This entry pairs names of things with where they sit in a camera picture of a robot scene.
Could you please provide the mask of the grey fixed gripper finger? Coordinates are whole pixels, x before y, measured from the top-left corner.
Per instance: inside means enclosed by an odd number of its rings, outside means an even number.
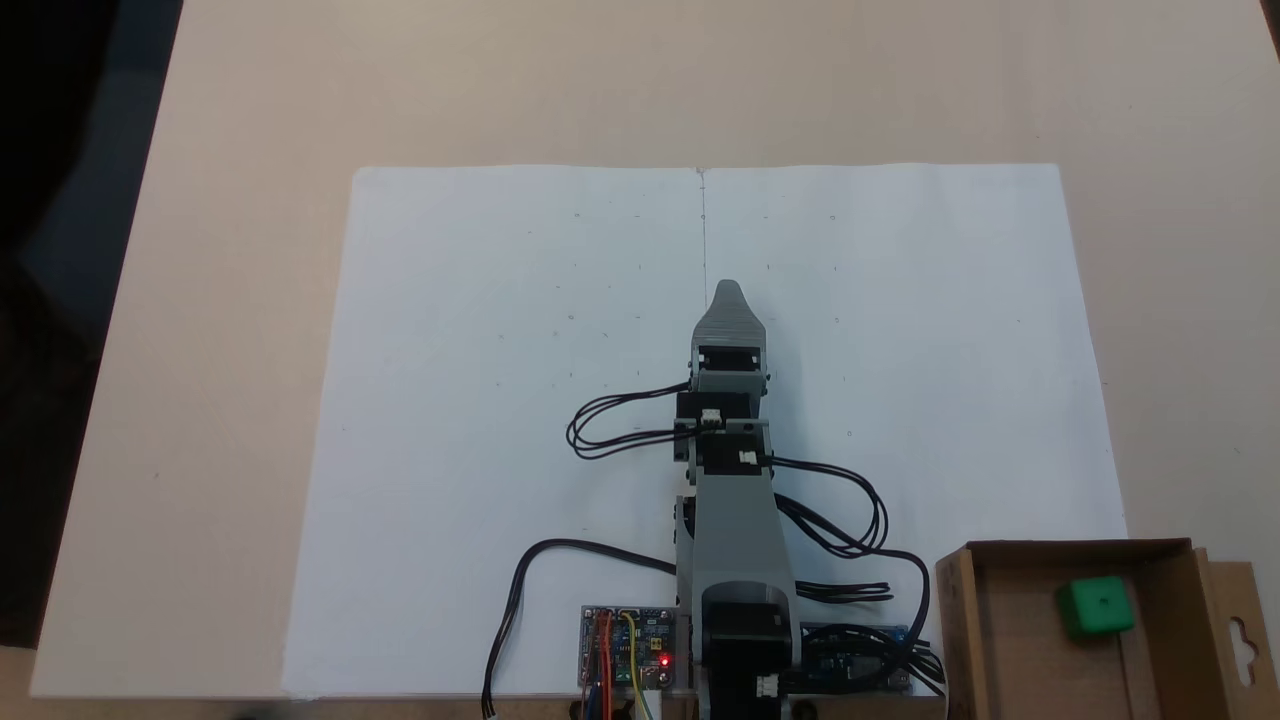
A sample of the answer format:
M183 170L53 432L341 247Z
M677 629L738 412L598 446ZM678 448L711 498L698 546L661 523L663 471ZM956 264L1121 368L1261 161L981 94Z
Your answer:
M722 279L692 329L692 347L764 348L765 328L749 306L739 282Z

